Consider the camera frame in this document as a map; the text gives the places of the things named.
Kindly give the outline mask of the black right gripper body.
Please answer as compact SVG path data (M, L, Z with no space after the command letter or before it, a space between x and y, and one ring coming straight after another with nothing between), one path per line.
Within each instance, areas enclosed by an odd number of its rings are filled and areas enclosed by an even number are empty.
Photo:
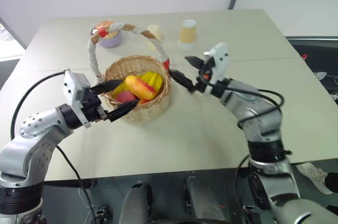
M198 76L196 78L197 82L195 84L196 91L200 93L211 93L214 87L214 83L211 83L211 78L213 75L212 69L215 66L214 58L209 58L207 61L204 61L204 66L198 71Z

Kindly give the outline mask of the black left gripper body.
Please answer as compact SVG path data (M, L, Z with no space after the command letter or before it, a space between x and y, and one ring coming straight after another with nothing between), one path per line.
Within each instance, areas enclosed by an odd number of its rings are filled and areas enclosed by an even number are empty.
M81 104L81 111L89 122L98 122L108 119L108 112L104 110L100 98L93 90L89 91Z

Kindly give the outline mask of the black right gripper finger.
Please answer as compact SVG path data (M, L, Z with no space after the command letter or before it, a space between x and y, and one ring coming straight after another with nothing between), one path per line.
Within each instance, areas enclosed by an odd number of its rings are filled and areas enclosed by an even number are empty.
M191 66L199 70L202 69L204 66L204 60L202 60L201 58L195 56L186 56L185 59Z
M193 84L192 80L187 78L182 72L178 70L169 70L168 71L171 78L178 83L179 85L183 86L187 89L189 93L194 93L196 91L195 85Z

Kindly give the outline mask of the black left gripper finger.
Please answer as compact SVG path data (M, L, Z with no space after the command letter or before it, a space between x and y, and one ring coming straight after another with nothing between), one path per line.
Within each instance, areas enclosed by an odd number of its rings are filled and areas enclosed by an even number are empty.
M113 111L107 113L107 119L114 122L132 111L139 103L139 100L132 100L119 105Z
M118 80L118 79L108 80L103 83L99 83L96 86L91 87L91 90L95 92L97 95L104 94L104 93L115 90L122 83L123 81Z

